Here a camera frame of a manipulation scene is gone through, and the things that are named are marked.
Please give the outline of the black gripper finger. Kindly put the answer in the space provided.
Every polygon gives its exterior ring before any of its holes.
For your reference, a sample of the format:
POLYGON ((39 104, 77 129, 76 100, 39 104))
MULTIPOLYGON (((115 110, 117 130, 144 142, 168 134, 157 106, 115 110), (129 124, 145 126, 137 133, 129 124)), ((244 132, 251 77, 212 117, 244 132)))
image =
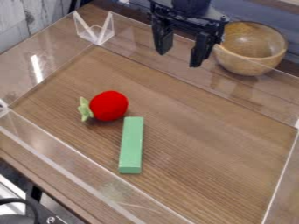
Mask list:
POLYGON ((191 49, 190 67, 199 67, 202 62, 210 57, 215 45, 215 37, 202 31, 196 35, 195 46, 191 49))
POLYGON ((160 55, 168 53, 174 47, 174 29, 167 20, 155 17, 152 19, 153 45, 160 55))

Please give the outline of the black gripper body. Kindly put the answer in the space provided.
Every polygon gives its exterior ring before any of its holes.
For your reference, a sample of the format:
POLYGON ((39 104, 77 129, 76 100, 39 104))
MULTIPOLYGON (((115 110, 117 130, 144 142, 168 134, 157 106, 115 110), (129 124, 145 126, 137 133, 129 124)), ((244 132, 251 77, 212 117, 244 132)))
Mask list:
POLYGON ((211 0, 148 0, 152 19, 168 21, 172 29, 190 34, 207 32, 220 36, 228 17, 211 5, 211 0))

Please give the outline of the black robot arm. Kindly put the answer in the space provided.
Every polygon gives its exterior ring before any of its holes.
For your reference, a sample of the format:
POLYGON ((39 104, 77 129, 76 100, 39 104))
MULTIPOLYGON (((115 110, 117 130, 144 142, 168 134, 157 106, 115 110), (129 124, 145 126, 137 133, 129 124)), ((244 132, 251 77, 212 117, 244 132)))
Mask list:
POLYGON ((211 0, 148 0, 152 15, 155 50, 166 55, 174 47, 174 31, 195 37, 190 67, 199 67, 223 41, 226 15, 211 6, 211 0))

